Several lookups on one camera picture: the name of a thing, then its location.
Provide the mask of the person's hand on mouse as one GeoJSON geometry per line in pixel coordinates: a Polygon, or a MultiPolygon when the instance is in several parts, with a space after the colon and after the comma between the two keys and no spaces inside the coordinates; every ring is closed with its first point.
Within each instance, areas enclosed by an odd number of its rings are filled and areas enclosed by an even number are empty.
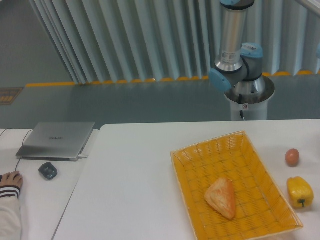
{"type": "Polygon", "coordinates": [[[0,181],[0,191],[4,190],[17,191],[18,193],[21,191],[24,183],[23,176],[19,171],[8,172],[4,174],[0,181]]]}

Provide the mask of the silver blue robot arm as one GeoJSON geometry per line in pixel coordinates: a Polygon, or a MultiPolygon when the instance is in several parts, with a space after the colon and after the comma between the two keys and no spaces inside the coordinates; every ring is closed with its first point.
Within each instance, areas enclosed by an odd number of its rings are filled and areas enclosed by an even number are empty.
{"type": "Polygon", "coordinates": [[[209,71],[221,92],[263,73],[320,70],[317,0],[222,0],[219,52],[209,71]]]}

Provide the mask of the white sleeved forearm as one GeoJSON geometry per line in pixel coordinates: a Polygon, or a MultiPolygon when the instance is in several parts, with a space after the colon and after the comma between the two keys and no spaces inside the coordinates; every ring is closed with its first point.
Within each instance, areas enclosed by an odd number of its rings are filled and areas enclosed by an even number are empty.
{"type": "Polygon", "coordinates": [[[0,187],[0,239],[20,240],[22,221],[20,188],[13,185],[0,187]]]}

